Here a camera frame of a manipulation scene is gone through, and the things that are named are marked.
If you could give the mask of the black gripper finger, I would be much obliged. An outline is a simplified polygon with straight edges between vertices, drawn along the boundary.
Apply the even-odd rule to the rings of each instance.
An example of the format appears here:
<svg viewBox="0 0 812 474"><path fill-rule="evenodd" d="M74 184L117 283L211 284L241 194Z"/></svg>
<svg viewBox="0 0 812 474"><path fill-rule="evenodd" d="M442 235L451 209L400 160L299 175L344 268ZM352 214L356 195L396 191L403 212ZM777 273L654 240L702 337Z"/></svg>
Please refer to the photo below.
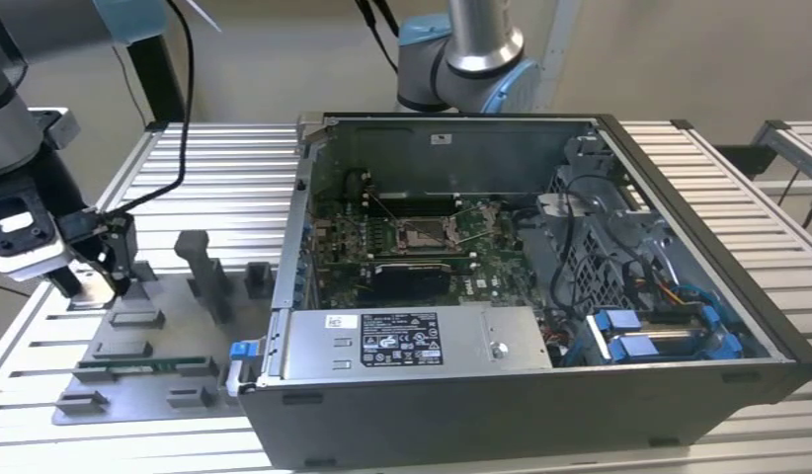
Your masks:
<svg viewBox="0 0 812 474"><path fill-rule="evenodd" d="M83 291L81 282L69 267L61 267L48 272L48 281L66 299L70 299Z"/></svg>
<svg viewBox="0 0 812 474"><path fill-rule="evenodd" d="M137 254L135 218L127 212L112 212L103 216L103 224L99 234L105 256L101 274L115 295L123 296L129 290Z"/></svg>

